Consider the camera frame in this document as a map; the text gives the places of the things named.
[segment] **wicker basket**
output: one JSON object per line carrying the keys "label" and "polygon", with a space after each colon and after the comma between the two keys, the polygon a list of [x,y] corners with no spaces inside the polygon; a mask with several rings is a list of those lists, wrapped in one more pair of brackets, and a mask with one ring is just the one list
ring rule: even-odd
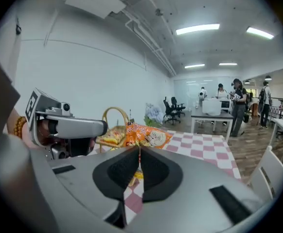
{"label": "wicker basket", "polygon": [[[118,107],[109,107],[108,109],[105,110],[104,114],[103,114],[103,118],[102,120],[104,120],[107,124],[108,124],[108,121],[107,121],[107,112],[110,110],[110,109],[115,109],[117,111],[119,111],[123,118],[124,118],[124,126],[115,126],[113,127],[112,129],[109,128],[108,126],[108,131],[111,131],[111,130],[114,130],[114,129],[117,129],[118,131],[120,132],[123,132],[125,135],[126,135],[126,125],[127,123],[130,121],[127,114],[124,112],[124,110],[118,108]],[[101,153],[102,152],[102,146],[108,146],[108,147],[112,147],[112,148],[121,148],[123,147],[123,144],[124,144],[124,141],[126,139],[126,137],[124,136],[124,138],[122,139],[122,141],[119,143],[119,144],[113,144],[113,143],[108,143],[108,142],[103,142],[101,141],[102,139],[102,136],[99,136],[97,137],[96,139],[96,143],[100,145],[99,147],[99,152]]]}

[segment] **wooden floor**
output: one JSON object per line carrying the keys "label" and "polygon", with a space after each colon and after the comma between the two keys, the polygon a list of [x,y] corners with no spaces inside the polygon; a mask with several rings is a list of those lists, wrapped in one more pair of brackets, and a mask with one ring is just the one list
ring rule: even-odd
{"label": "wooden floor", "polygon": [[[172,125],[167,122],[163,125],[164,129],[179,131],[179,132],[190,132],[191,131],[191,117],[189,111],[184,111],[186,116],[181,115],[181,123],[176,122]],[[268,129],[261,129],[256,126],[259,117],[253,117],[250,122],[247,123],[245,132],[239,137],[230,137],[228,145],[230,146],[231,152],[235,158],[237,166],[240,170],[240,174],[243,182],[247,182],[249,176],[259,163],[264,151],[266,150],[271,135],[273,132],[273,124],[268,125]],[[223,126],[222,123],[217,122],[215,132],[212,132],[213,125],[211,122],[205,121],[200,125],[196,123],[195,133],[205,134],[219,134],[226,136],[227,126]],[[277,155],[279,159],[283,155],[283,136],[279,136],[276,142],[273,144],[272,151]]]}

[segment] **fluorescent light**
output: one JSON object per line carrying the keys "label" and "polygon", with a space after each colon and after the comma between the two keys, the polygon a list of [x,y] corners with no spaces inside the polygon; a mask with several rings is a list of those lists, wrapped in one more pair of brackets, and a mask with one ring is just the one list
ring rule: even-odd
{"label": "fluorescent light", "polygon": [[212,30],[212,29],[219,29],[219,24],[205,24],[205,25],[192,26],[189,28],[177,29],[176,34],[180,35],[183,33],[190,33],[201,30]]}
{"label": "fluorescent light", "polygon": [[192,65],[192,66],[185,66],[185,68],[192,68],[192,67],[203,67],[205,64],[198,64],[198,65]]}
{"label": "fluorescent light", "polygon": [[237,63],[219,63],[220,66],[236,66]]}
{"label": "fluorescent light", "polygon": [[251,27],[248,28],[247,32],[253,33],[253,34],[256,34],[256,35],[260,35],[260,36],[265,37],[269,40],[271,40],[274,37],[273,35],[271,35],[269,33],[266,33],[264,31],[261,31],[261,30],[255,29],[255,28],[251,28]]}

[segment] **white shirt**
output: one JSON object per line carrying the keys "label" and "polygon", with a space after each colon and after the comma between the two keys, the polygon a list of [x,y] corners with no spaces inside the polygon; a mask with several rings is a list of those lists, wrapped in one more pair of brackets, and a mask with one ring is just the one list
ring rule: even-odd
{"label": "white shirt", "polygon": [[200,92],[203,92],[205,98],[207,97],[208,93],[205,89],[201,89],[201,91],[199,91],[199,94]]}
{"label": "white shirt", "polygon": [[269,104],[269,98],[271,97],[271,90],[268,86],[264,86],[266,92],[266,101],[265,104]]}
{"label": "white shirt", "polygon": [[225,90],[223,90],[223,91],[217,90],[216,97],[218,97],[219,99],[227,98],[228,97],[227,91],[225,91]]}

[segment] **glass wall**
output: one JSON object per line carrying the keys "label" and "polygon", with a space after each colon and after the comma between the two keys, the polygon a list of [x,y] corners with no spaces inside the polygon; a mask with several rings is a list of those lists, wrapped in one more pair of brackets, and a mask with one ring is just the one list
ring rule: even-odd
{"label": "glass wall", "polygon": [[191,110],[201,87],[204,87],[208,93],[208,98],[217,96],[218,84],[222,83],[224,89],[229,93],[233,90],[231,83],[234,77],[200,77],[184,80],[174,80],[174,90],[177,103],[184,103],[186,109]]}

